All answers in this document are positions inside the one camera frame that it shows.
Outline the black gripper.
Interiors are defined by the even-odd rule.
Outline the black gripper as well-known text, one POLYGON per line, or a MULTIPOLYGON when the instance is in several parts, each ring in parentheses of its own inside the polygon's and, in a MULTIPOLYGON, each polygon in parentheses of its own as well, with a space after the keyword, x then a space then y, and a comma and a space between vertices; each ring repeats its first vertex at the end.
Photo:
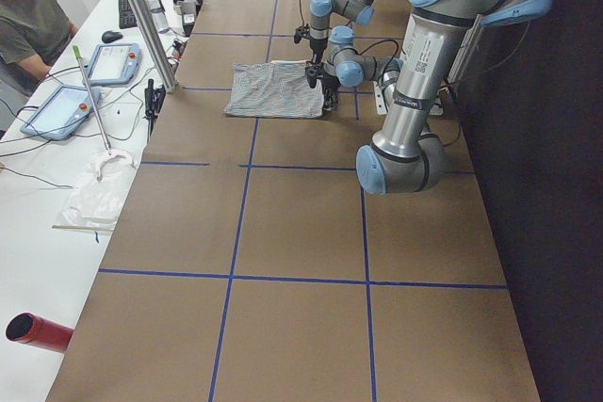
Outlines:
POLYGON ((309 40, 313 51, 311 66, 320 68, 323 53, 327 48, 327 29, 315 28, 310 24, 300 25, 295 29, 294 42, 299 44, 301 40, 309 40))
POLYGON ((317 84, 320 84, 323 110, 325 112, 335 111, 338 107, 338 90, 340 87, 338 78, 328 74, 322 63, 307 62, 304 73, 310 88, 315 88, 317 84))

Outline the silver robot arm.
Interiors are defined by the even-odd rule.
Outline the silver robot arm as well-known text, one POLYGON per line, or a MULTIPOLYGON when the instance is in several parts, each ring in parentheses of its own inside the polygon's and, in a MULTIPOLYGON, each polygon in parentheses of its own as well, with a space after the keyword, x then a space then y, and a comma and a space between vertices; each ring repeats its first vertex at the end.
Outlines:
POLYGON ((356 155, 356 173, 370 194, 418 192, 440 180, 445 151, 427 123, 437 92, 474 24, 520 24, 547 14, 553 0, 408 0, 401 54, 363 56, 352 29, 373 16, 374 0, 311 0, 308 24, 296 31, 313 52, 305 76, 322 86, 327 104, 339 87, 377 83, 388 111, 383 127, 356 155))
POLYGON ((374 14, 373 1, 310 0, 309 23, 296 29, 294 42, 308 40, 313 53, 310 62, 313 65, 319 64, 328 45, 331 15, 337 14, 349 22, 366 26, 374 14))

